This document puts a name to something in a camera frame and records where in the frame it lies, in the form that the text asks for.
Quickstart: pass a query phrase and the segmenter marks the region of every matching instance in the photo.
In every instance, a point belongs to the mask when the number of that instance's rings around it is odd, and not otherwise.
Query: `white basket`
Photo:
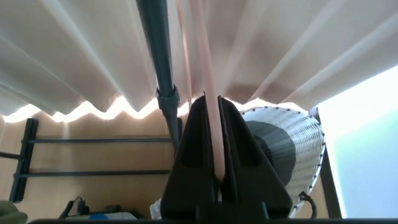
[[[293,201],[289,217],[292,218],[300,211],[304,201],[299,194],[304,191],[309,194],[317,181],[325,150],[324,133],[320,123],[313,117],[299,111],[265,106],[251,108],[242,112],[245,121],[257,121],[271,124],[275,131],[283,129],[290,139],[277,139],[267,142],[268,148],[274,151],[284,151],[284,144],[289,140],[295,146],[295,164],[289,183],[285,186]],[[277,133],[269,131],[269,139]],[[289,156],[286,153],[277,154],[278,158]]]

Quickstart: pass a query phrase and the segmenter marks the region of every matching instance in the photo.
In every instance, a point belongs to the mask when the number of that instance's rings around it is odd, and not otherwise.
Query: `wicker basket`
[[[319,175],[325,150],[320,123],[305,113],[273,106],[251,108],[242,116],[254,137],[271,150],[274,169],[293,201],[289,217],[294,217],[304,203],[299,194],[309,194]]]

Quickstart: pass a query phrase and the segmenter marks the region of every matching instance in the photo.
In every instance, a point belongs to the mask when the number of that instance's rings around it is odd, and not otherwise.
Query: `black cable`
[[[298,196],[300,196],[300,200],[310,202],[311,208],[312,208],[311,219],[317,218],[317,216],[318,216],[317,205],[315,205],[315,202],[313,201],[311,196],[307,195],[305,192],[301,192]]]

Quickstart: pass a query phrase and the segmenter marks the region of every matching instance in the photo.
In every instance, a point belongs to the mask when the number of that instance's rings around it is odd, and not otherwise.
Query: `green object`
[[[0,223],[22,224],[26,223],[27,215],[18,211],[18,208],[9,201],[0,201]]]

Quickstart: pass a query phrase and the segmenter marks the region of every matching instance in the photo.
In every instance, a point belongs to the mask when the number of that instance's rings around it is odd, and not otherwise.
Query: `metal rack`
[[[172,62],[170,55],[169,22],[167,18],[167,2],[163,0],[137,0],[142,25],[147,37],[157,79],[157,100],[159,108],[167,122],[170,138],[109,138],[109,139],[36,139],[39,120],[29,118],[26,122],[21,153],[11,154],[0,152],[0,157],[17,159],[18,165],[14,174],[9,200],[17,203],[24,198],[27,178],[30,177],[71,177],[94,175],[149,175],[168,174],[170,170],[105,170],[78,172],[29,172],[34,144],[45,143],[88,143],[88,142],[172,142],[177,152],[182,134],[182,120],[177,118],[180,103],[177,87],[172,78]]]

